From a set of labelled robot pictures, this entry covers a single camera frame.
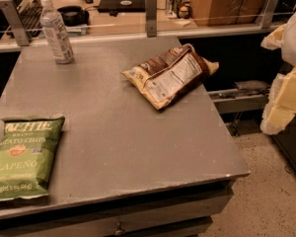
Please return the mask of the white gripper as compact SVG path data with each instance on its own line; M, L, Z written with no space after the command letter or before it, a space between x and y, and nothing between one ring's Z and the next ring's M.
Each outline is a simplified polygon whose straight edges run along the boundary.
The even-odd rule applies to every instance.
M261 47L275 50L281 48L284 61L296 66L296 12L283 24L266 36ZM275 135L296 116L296 67L287 75L278 73L271 84L268 103L262 113L260 129Z

